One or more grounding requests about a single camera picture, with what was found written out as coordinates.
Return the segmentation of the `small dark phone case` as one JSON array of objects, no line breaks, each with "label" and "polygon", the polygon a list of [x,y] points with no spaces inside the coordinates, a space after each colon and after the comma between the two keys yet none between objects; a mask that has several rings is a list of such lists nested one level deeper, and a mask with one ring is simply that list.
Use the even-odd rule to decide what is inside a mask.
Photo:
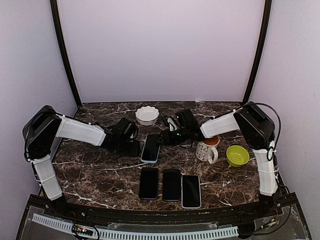
[{"label": "small dark phone case", "polygon": [[150,134],[147,136],[140,158],[142,162],[157,162],[161,148],[161,144],[158,142],[159,139],[159,134]]}]

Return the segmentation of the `purple smartphone dark screen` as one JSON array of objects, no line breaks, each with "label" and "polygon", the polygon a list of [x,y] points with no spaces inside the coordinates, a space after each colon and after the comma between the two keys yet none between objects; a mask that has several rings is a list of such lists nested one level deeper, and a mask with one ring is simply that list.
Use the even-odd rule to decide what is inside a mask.
[{"label": "purple smartphone dark screen", "polygon": [[181,200],[181,171],[164,169],[162,172],[162,199],[166,202]]}]

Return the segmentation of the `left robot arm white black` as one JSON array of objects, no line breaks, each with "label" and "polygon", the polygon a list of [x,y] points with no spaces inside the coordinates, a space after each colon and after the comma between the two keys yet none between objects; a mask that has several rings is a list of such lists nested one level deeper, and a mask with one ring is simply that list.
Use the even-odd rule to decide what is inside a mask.
[{"label": "left robot arm white black", "polygon": [[71,208],[60,199],[63,192],[52,160],[54,141],[69,139],[105,149],[119,158],[137,157],[141,152],[138,132],[137,125],[125,117],[117,124],[105,127],[66,116],[45,105],[23,127],[24,158],[31,164],[35,179],[46,197],[53,201],[51,210],[58,217],[67,218]]}]

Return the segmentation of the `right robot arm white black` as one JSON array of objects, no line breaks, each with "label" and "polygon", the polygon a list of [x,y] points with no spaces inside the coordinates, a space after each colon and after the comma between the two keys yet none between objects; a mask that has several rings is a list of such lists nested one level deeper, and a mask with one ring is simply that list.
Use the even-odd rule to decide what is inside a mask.
[{"label": "right robot arm white black", "polygon": [[176,114],[178,127],[160,133],[158,143],[177,146],[191,141],[203,141],[232,131],[241,131],[254,153],[259,173],[259,193],[273,196],[278,190],[278,162],[275,156],[279,134],[273,120],[261,109],[263,103],[248,102],[232,111],[203,123],[198,123],[190,109]]}]

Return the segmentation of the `light blue smartphone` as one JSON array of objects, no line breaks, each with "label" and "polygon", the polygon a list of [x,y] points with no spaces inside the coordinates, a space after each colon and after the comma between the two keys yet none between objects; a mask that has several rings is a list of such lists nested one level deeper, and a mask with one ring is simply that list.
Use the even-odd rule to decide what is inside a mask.
[{"label": "light blue smartphone", "polygon": [[183,175],[181,177],[181,205],[183,209],[199,209],[202,206],[200,177]]}]

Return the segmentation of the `light blue phone case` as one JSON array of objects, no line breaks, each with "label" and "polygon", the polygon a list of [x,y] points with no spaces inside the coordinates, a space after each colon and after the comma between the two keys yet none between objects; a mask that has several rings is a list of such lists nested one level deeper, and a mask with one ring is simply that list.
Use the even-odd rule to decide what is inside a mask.
[{"label": "light blue phone case", "polygon": [[143,163],[155,164],[159,158],[161,146],[152,139],[145,141],[140,160]]}]

